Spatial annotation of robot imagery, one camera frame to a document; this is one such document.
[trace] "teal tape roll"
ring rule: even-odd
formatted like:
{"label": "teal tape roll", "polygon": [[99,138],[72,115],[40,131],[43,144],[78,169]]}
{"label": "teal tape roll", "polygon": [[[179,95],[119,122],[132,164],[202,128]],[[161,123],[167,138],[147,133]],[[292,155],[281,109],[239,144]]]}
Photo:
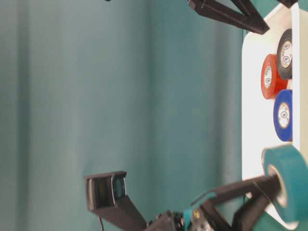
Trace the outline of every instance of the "teal tape roll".
{"label": "teal tape roll", "polygon": [[282,193],[274,201],[280,217],[287,223],[307,219],[308,167],[301,153],[293,145],[268,148],[262,162],[266,175],[276,171],[283,181]]}

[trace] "black tape roll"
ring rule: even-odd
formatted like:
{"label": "black tape roll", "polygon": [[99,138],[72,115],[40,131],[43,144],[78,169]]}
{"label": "black tape roll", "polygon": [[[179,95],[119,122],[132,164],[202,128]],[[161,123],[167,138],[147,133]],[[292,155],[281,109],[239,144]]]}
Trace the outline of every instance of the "black tape roll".
{"label": "black tape roll", "polygon": [[292,29],[288,29],[281,36],[277,50],[277,68],[282,79],[292,78],[292,60]]}

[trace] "tape label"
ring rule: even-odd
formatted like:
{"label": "tape label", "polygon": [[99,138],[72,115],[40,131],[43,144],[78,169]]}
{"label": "tape label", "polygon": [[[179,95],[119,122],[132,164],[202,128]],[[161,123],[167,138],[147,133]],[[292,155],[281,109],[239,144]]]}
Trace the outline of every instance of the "tape label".
{"label": "tape label", "polygon": [[289,125],[290,109],[289,109],[289,106],[285,102],[282,102],[279,106],[278,120],[279,120],[279,125],[282,128],[286,128]]}
{"label": "tape label", "polygon": [[265,76],[264,76],[264,86],[269,88],[271,84],[271,66],[267,66],[265,69]]}
{"label": "tape label", "polygon": [[288,68],[292,61],[293,47],[291,41],[286,41],[283,44],[281,51],[281,63],[284,68]]}

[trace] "tape roll center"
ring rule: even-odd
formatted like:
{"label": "tape roll center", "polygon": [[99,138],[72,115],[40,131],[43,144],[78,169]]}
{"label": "tape roll center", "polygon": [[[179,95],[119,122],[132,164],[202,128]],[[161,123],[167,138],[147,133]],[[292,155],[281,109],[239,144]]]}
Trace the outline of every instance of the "tape roll center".
{"label": "tape roll center", "polygon": [[287,190],[285,187],[285,184],[283,182],[282,176],[279,173],[279,171],[277,170],[277,168],[275,168],[273,165],[269,165],[268,167],[268,175],[269,176],[274,176],[277,175],[278,179],[279,179],[279,184],[280,184],[280,192],[277,196],[277,202],[284,208],[287,207],[288,204],[288,195],[287,195]]}
{"label": "tape roll center", "polygon": [[286,128],[289,125],[290,122],[290,108],[286,102],[282,102],[279,105],[279,110],[278,110],[278,121],[279,125],[282,128]]}
{"label": "tape roll center", "polygon": [[264,86],[266,88],[270,87],[271,76],[272,76],[271,66],[267,66],[266,69],[265,69],[265,75],[264,75]]}
{"label": "tape roll center", "polygon": [[291,41],[286,41],[281,50],[280,61],[284,68],[288,68],[292,62],[293,46]]}

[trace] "black plastic part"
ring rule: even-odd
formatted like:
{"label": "black plastic part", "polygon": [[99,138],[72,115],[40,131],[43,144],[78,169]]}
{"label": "black plastic part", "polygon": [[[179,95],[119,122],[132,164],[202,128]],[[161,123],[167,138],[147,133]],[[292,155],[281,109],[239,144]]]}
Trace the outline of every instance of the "black plastic part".
{"label": "black plastic part", "polygon": [[[280,184],[276,175],[244,180],[214,189],[216,196],[206,200],[200,208],[215,230],[251,231],[264,209],[278,195],[279,190]],[[231,226],[217,211],[216,206],[239,196],[245,196],[249,192],[252,198],[235,213]]]}
{"label": "black plastic part", "polygon": [[290,8],[293,6],[295,3],[298,2],[298,0],[277,0],[278,2],[282,3],[286,7]]}
{"label": "black plastic part", "polygon": [[270,28],[250,0],[231,0],[243,13],[239,13],[216,0],[188,0],[189,6],[199,15],[233,26],[264,34]]}
{"label": "black plastic part", "polygon": [[162,214],[144,231],[176,231],[174,216],[170,211]]}
{"label": "black plastic part", "polygon": [[125,176],[126,172],[120,171],[85,177],[88,209],[122,230],[142,231],[146,228],[146,221],[130,198],[124,195],[125,188],[120,188],[118,195],[113,192],[113,182],[120,180],[119,185],[125,185]]}

